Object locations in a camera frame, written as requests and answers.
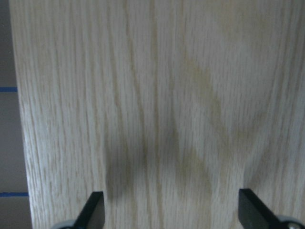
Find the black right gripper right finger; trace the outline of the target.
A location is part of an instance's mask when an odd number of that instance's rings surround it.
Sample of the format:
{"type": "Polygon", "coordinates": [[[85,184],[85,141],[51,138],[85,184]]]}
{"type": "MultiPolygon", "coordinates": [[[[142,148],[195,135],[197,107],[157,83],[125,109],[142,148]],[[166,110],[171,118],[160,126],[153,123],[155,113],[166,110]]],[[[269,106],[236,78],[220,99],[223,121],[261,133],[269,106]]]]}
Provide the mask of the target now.
{"type": "Polygon", "coordinates": [[[239,222],[244,229],[303,229],[292,217],[275,215],[249,188],[239,189],[239,222]]]}

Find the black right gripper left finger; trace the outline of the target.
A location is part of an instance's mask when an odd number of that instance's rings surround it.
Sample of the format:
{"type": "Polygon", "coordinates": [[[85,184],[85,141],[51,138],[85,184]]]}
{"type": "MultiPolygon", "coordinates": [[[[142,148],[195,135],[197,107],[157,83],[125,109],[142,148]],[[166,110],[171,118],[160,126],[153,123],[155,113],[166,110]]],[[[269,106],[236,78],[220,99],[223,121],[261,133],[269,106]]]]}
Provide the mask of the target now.
{"type": "Polygon", "coordinates": [[[102,229],[105,225],[105,206],[102,191],[91,193],[73,224],[74,229],[102,229]]]}

